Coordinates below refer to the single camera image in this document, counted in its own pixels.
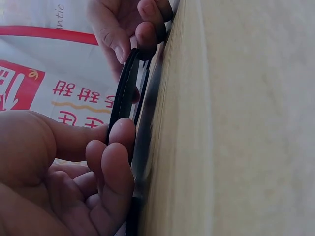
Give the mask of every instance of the white plastic bag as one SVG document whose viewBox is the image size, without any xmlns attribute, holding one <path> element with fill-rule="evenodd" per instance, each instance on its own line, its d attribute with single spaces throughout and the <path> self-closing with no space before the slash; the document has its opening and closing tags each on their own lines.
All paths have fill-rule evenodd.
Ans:
<svg viewBox="0 0 315 236">
<path fill-rule="evenodd" d="M 0 0 L 0 25 L 47 27 L 93 33 L 86 0 Z"/>
</svg>

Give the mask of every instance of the hand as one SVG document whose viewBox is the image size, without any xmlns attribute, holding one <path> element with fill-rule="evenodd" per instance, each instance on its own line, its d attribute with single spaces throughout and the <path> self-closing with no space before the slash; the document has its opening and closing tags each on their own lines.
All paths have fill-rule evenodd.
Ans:
<svg viewBox="0 0 315 236">
<path fill-rule="evenodd" d="M 168 0 L 89 0 L 87 16 L 118 81 L 131 46 L 154 55 L 173 11 Z"/>
<path fill-rule="evenodd" d="M 29 111 L 0 113 L 0 235 L 112 236 L 133 193 L 129 119 L 93 129 Z M 55 165 L 55 158 L 88 166 Z"/>
</svg>

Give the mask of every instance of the wooden board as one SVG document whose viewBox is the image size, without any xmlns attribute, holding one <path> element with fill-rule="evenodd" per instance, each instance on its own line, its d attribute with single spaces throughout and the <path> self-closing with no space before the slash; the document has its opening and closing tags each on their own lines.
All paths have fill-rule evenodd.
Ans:
<svg viewBox="0 0 315 236">
<path fill-rule="evenodd" d="M 315 232 L 315 1 L 181 0 L 144 236 Z"/>
</svg>

